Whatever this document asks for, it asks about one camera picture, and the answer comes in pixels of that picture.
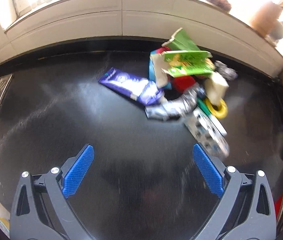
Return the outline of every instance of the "yellow ring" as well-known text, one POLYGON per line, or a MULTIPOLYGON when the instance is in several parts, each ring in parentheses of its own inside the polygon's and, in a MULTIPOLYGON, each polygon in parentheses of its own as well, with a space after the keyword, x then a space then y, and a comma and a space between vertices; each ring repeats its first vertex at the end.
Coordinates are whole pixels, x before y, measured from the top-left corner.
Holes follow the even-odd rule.
POLYGON ((206 104, 207 108, 210 110, 210 112, 212 113, 212 115, 216 116, 216 118, 218 118, 218 119, 223 119, 228 114, 227 105, 226 105, 225 101, 222 100, 222 99, 220 101, 220 105, 218 106, 217 111, 213 108, 212 103, 209 101, 208 98, 205 98, 205 104, 206 104))

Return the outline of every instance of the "red object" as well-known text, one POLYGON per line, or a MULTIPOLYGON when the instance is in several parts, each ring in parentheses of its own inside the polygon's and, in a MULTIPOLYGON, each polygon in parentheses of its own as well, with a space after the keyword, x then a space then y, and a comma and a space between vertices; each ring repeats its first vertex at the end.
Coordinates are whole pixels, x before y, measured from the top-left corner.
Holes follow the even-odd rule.
POLYGON ((173 79, 173 87, 180 93, 184 93, 184 91, 195 84, 196 81, 191 76, 178 77, 173 79))
POLYGON ((160 47, 159 49, 156 50, 157 54, 163 53, 164 51, 168 51, 170 48, 168 47, 160 47))
POLYGON ((280 207, 281 207, 282 201, 283 201, 283 195, 280 196, 280 198, 274 203, 275 204, 276 217, 278 217, 278 214, 280 213, 280 207))

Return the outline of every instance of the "silver foil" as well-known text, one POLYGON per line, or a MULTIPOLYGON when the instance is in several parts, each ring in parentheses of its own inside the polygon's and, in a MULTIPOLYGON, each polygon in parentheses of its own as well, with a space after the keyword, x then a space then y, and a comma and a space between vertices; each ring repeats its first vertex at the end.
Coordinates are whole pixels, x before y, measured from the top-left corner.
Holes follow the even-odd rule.
POLYGON ((185 90, 177 99, 167 101, 161 105, 146 106, 145 112, 149 119, 166 121, 170 118, 185 116, 192 112, 197 106, 197 93, 195 86, 185 90))

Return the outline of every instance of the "green packaging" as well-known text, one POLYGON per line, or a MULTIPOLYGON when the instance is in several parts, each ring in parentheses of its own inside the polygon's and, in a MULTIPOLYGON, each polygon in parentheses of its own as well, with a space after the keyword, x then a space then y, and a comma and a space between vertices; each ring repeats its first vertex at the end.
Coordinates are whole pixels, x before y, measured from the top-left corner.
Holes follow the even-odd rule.
POLYGON ((169 63, 171 68, 163 71, 172 77, 210 74, 213 69, 208 64, 208 57, 211 53, 204 50, 197 51, 165 51, 164 60, 169 63))

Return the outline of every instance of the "blue packaging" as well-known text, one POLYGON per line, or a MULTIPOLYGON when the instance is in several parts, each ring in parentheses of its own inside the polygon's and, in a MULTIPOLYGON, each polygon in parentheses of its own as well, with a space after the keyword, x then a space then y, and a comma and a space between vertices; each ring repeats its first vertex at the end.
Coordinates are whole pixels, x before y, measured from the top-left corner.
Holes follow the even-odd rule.
POLYGON ((155 82, 115 68, 108 70, 98 82, 144 106, 158 104, 159 99, 164 95, 163 89, 158 89, 155 82))
MULTIPOLYGON (((156 54, 157 50, 151 51, 151 54, 156 54)), ((156 77, 155 77, 155 71, 154 71, 154 65, 152 59, 149 59, 149 80, 156 82, 156 77)), ((163 87, 164 89, 171 89, 172 84, 171 82, 168 82, 166 86, 163 87)))

